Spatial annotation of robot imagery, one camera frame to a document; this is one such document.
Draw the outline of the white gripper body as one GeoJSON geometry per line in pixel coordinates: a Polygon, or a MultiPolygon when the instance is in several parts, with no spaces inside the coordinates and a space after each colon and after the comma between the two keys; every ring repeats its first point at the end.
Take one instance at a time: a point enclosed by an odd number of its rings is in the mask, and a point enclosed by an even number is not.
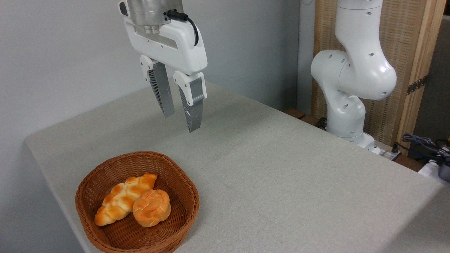
{"type": "Polygon", "coordinates": [[[187,75],[204,70],[207,55],[201,32],[198,43],[190,22],[172,21],[159,29],[159,34],[146,33],[143,27],[124,18],[125,28],[133,48],[141,55],[168,65],[187,75]]]}

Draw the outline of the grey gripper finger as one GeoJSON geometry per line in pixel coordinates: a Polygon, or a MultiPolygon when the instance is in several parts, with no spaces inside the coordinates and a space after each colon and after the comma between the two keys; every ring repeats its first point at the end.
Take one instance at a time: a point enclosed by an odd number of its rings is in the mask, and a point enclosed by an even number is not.
{"type": "Polygon", "coordinates": [[[207,98],[204,74],[199,72],[188,76],[180,71],[175,71],[173,78],[179,88],[188,131],[191,133],[201,126],[203,117],[204,99],[207,98]]]}
{"type": "Polygon", "coordinates": [[[145,80],[151,85],[164,117],[175,113],[166,66],[148,56],[140,56],[145,80]]]}

